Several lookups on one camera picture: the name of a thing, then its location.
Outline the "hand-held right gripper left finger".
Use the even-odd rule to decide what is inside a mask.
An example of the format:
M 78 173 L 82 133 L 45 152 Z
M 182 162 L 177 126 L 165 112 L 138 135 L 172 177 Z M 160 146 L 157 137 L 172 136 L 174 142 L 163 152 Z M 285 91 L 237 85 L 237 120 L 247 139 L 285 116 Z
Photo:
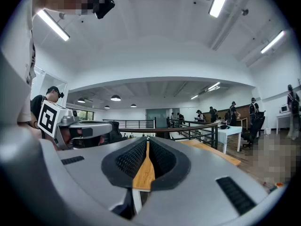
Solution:
M 72 210 L 120 210 L 128 202 L 135 210 L 142 209 L 141 189 L 115 186 L 103 170 L 116 168 L 115 159 L 103 159 L 119 150 L 143 145 L 145 137 L 84 149 L 56 151 L 53 144 L 40 140 L 44 161 L 51 181 L 67 207 Z

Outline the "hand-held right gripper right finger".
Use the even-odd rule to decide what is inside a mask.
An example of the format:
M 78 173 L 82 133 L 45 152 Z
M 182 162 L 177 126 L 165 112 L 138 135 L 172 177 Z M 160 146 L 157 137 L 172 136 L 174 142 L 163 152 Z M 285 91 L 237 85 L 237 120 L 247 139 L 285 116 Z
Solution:
M 222 157 L 155 137 L 150 159 L 150 226 L 251 226 L 260 218 L 267 192 Z

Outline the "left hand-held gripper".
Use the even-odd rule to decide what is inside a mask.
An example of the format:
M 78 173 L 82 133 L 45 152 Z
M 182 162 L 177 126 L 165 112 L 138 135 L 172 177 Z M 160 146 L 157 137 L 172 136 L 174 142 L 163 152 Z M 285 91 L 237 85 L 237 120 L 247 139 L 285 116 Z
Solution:
M 77 112 L 56 103 L 44 100 L 38 120 L 39 128 L 53 139 L 61 150 L 73 148 L 66 144 L 60 127 L 69 127 L 71 139 L 90 139 L 100 137 L 99 145 L 107 145 L 127 140 L 119 131 L 119 123 L 115 121 L 79 121 Z

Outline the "person's left forearm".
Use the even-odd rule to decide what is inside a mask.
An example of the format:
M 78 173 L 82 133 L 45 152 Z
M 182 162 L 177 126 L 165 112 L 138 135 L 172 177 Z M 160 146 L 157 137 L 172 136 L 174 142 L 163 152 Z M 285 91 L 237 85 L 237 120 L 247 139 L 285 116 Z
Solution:
M 32 112 L 30 112 L 30 115 L 20 112 L 17 124 L 22 128 L 28 129 L 37 139 L 42 139 L 42 131 L 38 127 L 38 120 Z

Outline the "person's left hand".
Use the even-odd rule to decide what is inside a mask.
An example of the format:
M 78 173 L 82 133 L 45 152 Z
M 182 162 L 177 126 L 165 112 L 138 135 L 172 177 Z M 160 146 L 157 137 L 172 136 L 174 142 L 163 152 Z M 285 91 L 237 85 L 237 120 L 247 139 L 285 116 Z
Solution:
M 61 127 L 60 132 L 61 132 L 62 139 L 63 139 L 62 149 L 63 150 L 71 149 L 73 147 L 73 145 L 72 145 L 72 142 L 71 142 L 71 134 L 70 134 L 69 128 L 68 127 Z

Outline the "black metal railing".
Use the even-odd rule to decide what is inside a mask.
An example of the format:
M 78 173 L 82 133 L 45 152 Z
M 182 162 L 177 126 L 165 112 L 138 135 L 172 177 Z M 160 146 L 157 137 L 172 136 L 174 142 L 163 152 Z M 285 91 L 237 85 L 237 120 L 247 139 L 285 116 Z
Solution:
M 107 122 L 118 122 L 120 129 L 155 129 L 156 120 L 113 120 L 103 119 Z
M 167 118 L 166 123 L 169 128 L 197 127 L 197 126 L 201 126 L 201 125 L 210 124 L 210 122 L 185 121 L 185 120 L 170 119 L 170 118 Z

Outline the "railing with wooden handrail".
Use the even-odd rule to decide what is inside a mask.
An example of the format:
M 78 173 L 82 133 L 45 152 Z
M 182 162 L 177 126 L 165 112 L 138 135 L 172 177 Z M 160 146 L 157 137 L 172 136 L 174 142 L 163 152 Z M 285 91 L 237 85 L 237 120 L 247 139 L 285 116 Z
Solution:
M 179 128 L 155 128 L 155 129 L 119 129 L 120 132 L 128 133 L 151 133 L 163 134 L 167 138 L 167 133 L 177 132 L 183 135 L 184 139 L 197 139 L 204 144 L 209 144 L 212 148 L 217 149 L 218 145 L 218 123 L 210 123 L 197 127 L 179 127 Z

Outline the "frosted glass partition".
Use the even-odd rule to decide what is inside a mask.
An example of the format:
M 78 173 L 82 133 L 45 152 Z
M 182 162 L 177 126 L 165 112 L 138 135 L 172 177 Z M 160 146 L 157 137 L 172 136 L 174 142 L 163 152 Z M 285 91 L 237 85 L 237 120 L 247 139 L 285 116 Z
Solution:
M 156 128 L 167 128 L 166 109 L 146 109 L 146 119 L 155 121 Z

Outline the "white table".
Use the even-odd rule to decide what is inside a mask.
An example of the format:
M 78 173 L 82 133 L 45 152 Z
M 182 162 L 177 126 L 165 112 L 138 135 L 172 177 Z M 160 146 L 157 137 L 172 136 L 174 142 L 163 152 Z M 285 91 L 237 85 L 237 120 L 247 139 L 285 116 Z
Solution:
M 241 135 L 242 135 L 242 127 L 230 126 L 229 129 L 221 129 L 218 128 L 218 142 L 223 144 L 223 153 L 226 154 L 227 150 L 227 140 L 228 136 L 238 135 L 238 144 L 237 144 L 237 152 L 240 151 L 240 143 L 241 143 Z

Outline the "black office chair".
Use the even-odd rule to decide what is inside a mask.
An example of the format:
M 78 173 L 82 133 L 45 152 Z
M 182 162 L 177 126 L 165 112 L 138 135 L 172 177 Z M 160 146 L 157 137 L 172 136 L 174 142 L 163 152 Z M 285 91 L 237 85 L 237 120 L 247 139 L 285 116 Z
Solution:
M 258 142 L 258 138 L 260 137 L 261 134 L 261 128 L 265 121 L 264 113 L 265 111 L 258 112 L 257 114 L 258 116 L 254 119 L 250 130 L 249 131 L 245 130 L 242 133 L 241 138 L 244 141 L 247 141 L 247 144 L 242 144 L 241 148 L 239 149 L 240 152 L 242 151 L 242 149 L 251 148 L 255 143 Z

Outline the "small white desk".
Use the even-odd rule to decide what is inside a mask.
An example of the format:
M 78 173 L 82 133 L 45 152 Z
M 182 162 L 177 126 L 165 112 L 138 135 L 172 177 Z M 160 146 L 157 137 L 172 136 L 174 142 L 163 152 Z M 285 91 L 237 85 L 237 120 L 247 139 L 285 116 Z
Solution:
M 280 113 L 276 116 L 276 134 L 279 133 L 279 119 L 290 117 L 290 112 Z

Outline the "person's beige shirt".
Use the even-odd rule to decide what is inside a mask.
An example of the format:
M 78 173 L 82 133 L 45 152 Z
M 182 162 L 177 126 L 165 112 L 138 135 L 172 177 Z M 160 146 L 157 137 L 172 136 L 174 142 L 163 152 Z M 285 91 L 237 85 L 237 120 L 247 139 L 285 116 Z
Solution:
M 1 52 L 28 88 L 36 77 L 32 8 L 33 0 L 21 0 L 0 38 Z

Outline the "window with white frame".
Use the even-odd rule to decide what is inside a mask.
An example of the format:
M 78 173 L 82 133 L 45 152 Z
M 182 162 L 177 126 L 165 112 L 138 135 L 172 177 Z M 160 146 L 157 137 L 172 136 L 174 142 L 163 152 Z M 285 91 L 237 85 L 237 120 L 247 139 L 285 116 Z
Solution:
M 36 77 L 32 80 L 30 95 L 31 100 L 38 95 L 46 95 L 47 90 L 52 86 L 57 87 L 59 89 L 59 92 L 65 95 L 67 88 L 67 84 L 65 82 L 51 76 L 38 67 L 35 67 L 34 71 Z

